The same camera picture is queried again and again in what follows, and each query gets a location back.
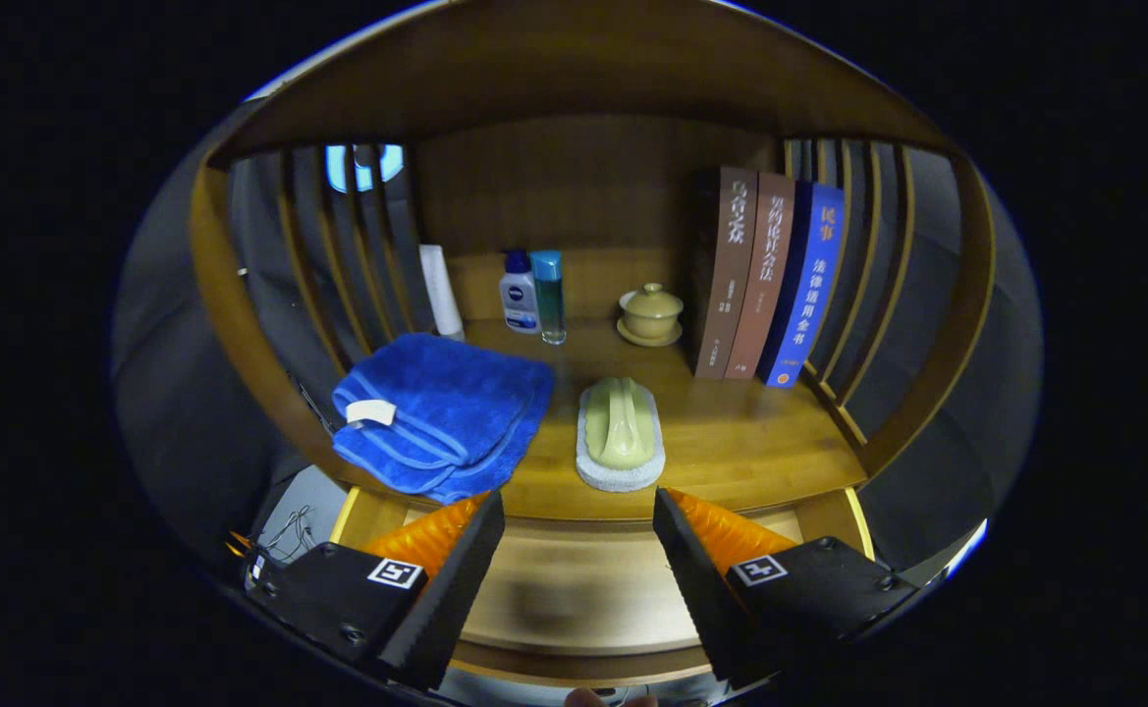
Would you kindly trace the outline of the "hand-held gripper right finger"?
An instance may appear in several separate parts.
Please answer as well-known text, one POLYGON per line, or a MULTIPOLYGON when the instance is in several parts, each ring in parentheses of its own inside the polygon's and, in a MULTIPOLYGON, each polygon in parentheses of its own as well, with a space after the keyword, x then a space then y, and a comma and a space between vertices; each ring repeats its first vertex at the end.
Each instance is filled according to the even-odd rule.
POLYGON ((714 676, 731 687, 835 661, 920 592, 830 534, 797 543, 677 489, 656 491, 651 525, 714 676))

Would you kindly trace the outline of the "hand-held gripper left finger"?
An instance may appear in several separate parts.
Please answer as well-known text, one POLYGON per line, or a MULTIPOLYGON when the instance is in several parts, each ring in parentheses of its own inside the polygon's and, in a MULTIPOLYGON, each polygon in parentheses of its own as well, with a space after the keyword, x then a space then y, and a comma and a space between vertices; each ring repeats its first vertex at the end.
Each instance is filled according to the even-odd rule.
POLYGON ((246 556, 246 599, 372 679, 435 689, 503 531, 503 497, 491 491, 440 508, 363 549, 326 541, 282 564, 254 547, 246 556))

